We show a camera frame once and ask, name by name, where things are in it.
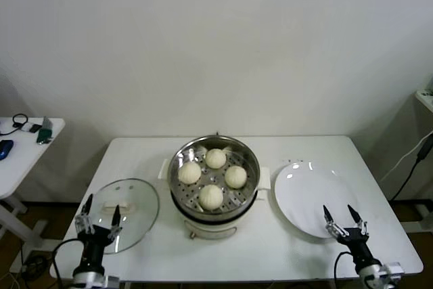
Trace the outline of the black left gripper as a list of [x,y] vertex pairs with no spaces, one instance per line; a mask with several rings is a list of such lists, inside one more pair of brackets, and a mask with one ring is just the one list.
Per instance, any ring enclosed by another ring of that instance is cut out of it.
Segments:
[[116,205],[114,210],[110,229],[93,226],[89,216],[92,201],[93,194],[90,194],[81,212],[75,216],[75,229],[79,234],[79,240],[83,243],[80,267],[102,267],[105,247],[111,245],[122,230],[119,205]]

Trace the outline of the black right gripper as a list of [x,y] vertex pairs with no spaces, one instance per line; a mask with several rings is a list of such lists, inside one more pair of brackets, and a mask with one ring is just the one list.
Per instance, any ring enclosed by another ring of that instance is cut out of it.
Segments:
[[337,238],[338,243],[348,247],[355,267],[381,265],[381,262],[373,257],[368,248],[367,223],[362,220],[360,214],[351,205],[348,204],[347,207],[358,229],[344,229],[340,227],[334,222],[326,205],[323,205],[326,230],[332,237]]

